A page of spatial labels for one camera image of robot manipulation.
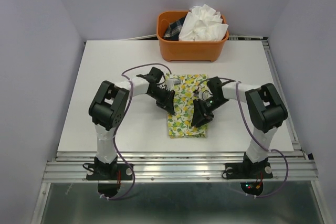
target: white tabletop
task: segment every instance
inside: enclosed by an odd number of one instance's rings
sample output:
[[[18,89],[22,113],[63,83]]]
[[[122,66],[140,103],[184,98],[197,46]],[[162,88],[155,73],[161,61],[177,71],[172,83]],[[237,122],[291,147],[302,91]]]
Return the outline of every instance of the white tabletop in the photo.
[[[96,133],[88,114],[90,103],[102,81],[123,81],[121,72],[145,63],[159,62],[175,74],[205,73],[262,85],[273,82],[261,41],[227,41],[216,62],[166,62],[159,42],[88,41],[78,72],[58,151],[94,152]],[[151,67],[133,70],[130,77],[146,74]],[[244,112],[250,128],[247,105]],[[237,101],[229,101],[214,111],[207,138],[171,139],[167,131],[167,113],[148,95],[135,97],[117,134],[117,145],[124,152],[244,152],[250,137],[243,125]],[[271,148],[293,151],[288,122],[276,133]]]

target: plaid cloth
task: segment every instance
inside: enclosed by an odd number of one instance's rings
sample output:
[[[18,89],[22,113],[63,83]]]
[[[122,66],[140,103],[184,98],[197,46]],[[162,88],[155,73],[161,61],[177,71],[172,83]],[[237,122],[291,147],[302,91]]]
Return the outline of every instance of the plaid cloth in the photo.
[[[170,23],[163,38],[165,40],[179,40],[179,34],[181,32],[184,20],[185,17],[180,18],[178,21]]]

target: crumpled white tissue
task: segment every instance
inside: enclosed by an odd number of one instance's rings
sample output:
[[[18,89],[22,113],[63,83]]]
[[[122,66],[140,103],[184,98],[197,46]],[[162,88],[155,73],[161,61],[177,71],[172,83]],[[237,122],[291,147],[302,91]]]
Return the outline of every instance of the crumpled white tissue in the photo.
[[[222,24],[220,12],[208,5],[194,6],[183,23],[180,41],[220,41],[224,38],[227,24]]]

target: orange plastic bin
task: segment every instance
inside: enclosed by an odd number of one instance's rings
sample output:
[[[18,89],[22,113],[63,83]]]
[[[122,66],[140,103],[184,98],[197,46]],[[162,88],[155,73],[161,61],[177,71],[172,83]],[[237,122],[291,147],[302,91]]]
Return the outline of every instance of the orange plastic bin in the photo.
[[[160,52],[166,61],[215,61],[222,52],[225,41],[229,38],[226,31],[221,41],[170,41],[163,39],[169,23],[185,17],[188,11],[170,11],[159,15],[156,36],[159,39]]]

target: yellow patterned cloth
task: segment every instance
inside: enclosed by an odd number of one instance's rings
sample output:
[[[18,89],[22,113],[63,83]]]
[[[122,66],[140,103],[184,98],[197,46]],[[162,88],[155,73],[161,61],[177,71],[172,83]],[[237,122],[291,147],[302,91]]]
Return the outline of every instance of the yellow patterned cloth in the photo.
[[[193,119],[194,90],[202,80],[208,78],[206,74],[167,74],[166,78],[181,80],[181,84],[174,86],[174,108],[175,115],[168,114],[168,134],[170,138],[180,137],[206,137],[207,124],[196,128],[191,127]],[[207,90],[206,81],[200,86],[199,91]]]

